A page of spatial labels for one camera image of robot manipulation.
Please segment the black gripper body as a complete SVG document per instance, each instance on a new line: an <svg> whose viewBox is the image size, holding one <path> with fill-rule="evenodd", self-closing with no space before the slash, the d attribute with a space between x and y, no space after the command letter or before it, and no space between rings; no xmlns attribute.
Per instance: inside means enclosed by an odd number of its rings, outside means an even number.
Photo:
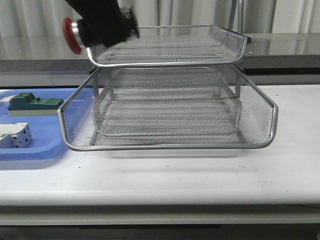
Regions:
<svg viewBox="0 0 320 240"><path fill-rule="evenodd" d="M140 37L133 9L119 7L116 0L68 0L67 4L81 16L76 22L85 48L109 48L131 36Z"/></svg>

